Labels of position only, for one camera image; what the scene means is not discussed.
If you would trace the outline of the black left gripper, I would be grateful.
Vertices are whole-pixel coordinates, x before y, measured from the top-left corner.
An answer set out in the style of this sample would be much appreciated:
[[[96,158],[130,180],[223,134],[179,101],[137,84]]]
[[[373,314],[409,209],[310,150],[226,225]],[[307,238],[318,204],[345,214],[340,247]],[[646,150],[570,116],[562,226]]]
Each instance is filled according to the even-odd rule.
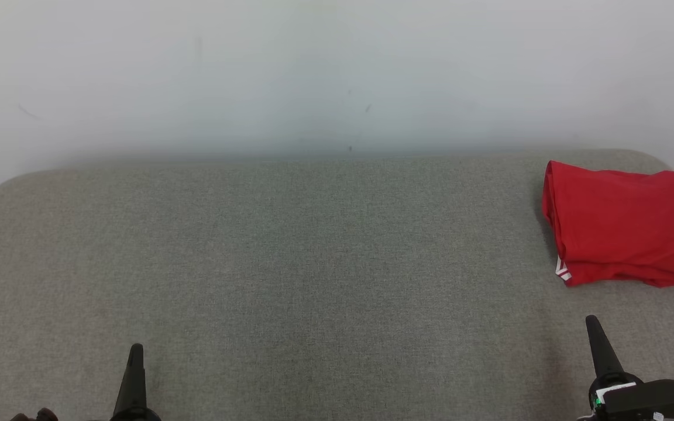
[[[144,352],[140,343],[129,349],[110,421],[161,421],[156,412],[147,408]]]

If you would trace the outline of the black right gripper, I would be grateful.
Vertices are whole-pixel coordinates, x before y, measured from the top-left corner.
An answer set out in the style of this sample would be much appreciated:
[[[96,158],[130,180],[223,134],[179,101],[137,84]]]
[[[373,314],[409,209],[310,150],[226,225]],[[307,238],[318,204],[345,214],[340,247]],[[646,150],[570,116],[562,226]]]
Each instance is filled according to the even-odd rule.
[[[641,382],[625,373],[596,315],[585,319],[596,380],[583,420],[674,420],[674,380]]]

